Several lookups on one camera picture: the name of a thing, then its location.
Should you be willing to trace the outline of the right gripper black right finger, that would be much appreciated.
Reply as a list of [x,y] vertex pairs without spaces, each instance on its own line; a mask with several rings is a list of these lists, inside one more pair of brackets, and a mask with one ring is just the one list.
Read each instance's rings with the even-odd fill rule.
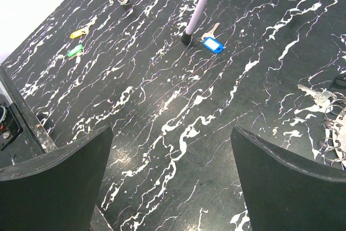
[[234,127],[231,145],[253,230],[345,230],[345,172]]

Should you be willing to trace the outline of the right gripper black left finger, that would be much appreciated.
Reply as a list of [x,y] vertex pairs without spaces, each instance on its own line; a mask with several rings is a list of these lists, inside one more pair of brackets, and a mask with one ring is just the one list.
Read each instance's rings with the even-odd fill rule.
[[113,133],[77,141],[1,169],[1,230],[88,230]]

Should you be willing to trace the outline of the yellow tagged key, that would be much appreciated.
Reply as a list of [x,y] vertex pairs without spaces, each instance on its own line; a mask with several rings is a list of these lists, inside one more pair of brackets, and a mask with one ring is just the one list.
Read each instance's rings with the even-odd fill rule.
[[93,17],[93,18],[91,19],[91,21],[90,21],[88,24],[86,24],[83,28],[80,28],[80,29],[74,31],[74,32],[70,35],[70,38],[71,38],[71,39],[75,39],[75,38],[81,37],[81,36],[83,36],[83,35],[87,35],[87,34],[89,33],[89,31],[90,31],[91,26],[95,24],[96,19],[97,19],[96,16]]

